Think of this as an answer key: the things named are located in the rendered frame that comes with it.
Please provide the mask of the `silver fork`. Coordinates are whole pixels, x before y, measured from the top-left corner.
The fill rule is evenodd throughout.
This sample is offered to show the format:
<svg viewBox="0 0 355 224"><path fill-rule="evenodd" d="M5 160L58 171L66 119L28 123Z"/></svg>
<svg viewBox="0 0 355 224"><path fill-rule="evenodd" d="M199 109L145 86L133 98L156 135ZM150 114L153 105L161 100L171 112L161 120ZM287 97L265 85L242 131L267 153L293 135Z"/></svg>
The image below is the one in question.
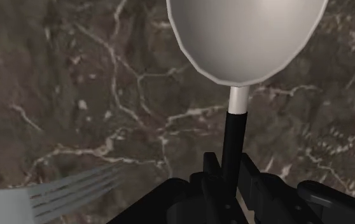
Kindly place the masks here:
<svg viewBox="0 0 355 224"><path fill-rule="evenodd" d="M103 165L49 183L0 189L0 224L45 224L102 197L122 182L120 165Z"/></svg>

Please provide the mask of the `silver pan with black handle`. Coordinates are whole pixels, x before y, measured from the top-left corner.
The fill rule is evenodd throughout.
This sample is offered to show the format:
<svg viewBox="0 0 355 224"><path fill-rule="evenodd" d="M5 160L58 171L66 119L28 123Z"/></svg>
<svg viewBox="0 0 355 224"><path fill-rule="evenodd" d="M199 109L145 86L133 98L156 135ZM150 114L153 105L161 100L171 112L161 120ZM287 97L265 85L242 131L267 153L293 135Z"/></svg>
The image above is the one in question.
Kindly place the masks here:
<svg viewBox="0 0 355 224"><path fill-rule="evenodd" d="M236 194L249 88L282 71L305 47L329 0L166 0L180 50L228 86L222 173Z"/></svg>

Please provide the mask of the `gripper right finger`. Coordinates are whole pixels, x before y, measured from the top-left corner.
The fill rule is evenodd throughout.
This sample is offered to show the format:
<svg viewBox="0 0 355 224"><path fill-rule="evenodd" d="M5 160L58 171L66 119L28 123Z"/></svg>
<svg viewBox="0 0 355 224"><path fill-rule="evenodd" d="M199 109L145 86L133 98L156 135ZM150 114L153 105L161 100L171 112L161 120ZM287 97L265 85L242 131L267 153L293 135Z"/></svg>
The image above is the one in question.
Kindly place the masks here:
<svg viewBox="0 0 355 224"><path fill-rule="evenodd" d="M256 224L355 224L355 198L305 180L296 188L260 172L248 154L240 161L238 189Z"/></svg>

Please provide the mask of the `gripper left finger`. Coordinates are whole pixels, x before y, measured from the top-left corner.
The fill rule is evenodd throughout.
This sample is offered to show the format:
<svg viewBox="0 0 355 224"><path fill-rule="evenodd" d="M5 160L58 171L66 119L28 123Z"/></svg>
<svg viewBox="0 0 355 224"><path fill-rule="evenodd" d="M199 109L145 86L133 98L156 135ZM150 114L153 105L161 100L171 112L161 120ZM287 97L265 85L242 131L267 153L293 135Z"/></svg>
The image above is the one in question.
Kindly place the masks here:
<svg viewBox="0 0 355 224"><path fill-rule="evenodd" d="M170 178L108 224L249 224L221 178L215 153L205 152L203 171L190 180Z"/></svg>

